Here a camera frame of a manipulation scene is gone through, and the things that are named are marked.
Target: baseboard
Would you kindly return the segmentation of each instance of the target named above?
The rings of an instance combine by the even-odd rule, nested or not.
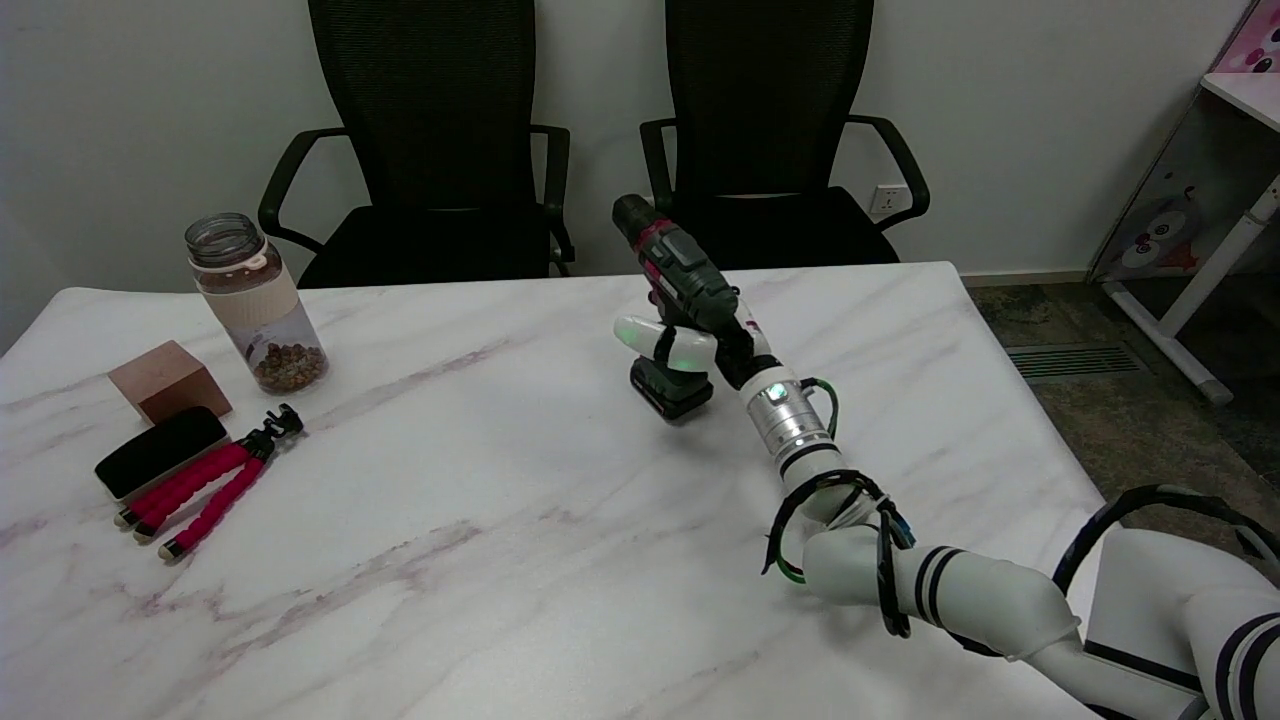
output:
[[[1060,270],[1056,273],[960,273],[965,287],[997,287],[1005,284],[1056,284],[1082,283],[1088,270]]]

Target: floor vent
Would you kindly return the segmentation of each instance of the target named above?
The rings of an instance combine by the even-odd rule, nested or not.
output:
[[[1149,373],[1147,365],[1123,342],[1033,345],[1006,347],[1005,351],[1029,384]]]

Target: beige sleeve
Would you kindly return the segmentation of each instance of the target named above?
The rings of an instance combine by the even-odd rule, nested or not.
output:
[[[228,328],[260,328],[289,314],[298,305],[298,288],[288,268],[252,290],[228,295],[205,295],[210,310]]]

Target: power outlet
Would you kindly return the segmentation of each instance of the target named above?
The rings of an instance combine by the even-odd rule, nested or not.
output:
[[[878,184],[872,197],[872,215],[890,215],[906,209],[911,196],[905,184]]]

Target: black office chair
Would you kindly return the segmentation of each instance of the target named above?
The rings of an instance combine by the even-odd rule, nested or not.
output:
[[[294,137],[257,210],[265,233],[316,252],[298,286],[544,278],[548,261],[566,274],[570,140],[567,129],[530,124],[534,0],[310,6],[343,127]],[[530,133],[547,136],[540,205]],[[283,227],[280,205],[315,141],[339,135],[351,138],[371,205],[320,245]]]
[[[883,231],[929,190],[893,123],[850,115],[872,0],[667,0],[673,119],[640,126],[658,209],[722,269],[896,263]],[[888,145],[911,208],[873,223],[828,187],[846,123]],[[676,128],[672,192],[662,128]],[[774,195],[777,197],[728,197]]]

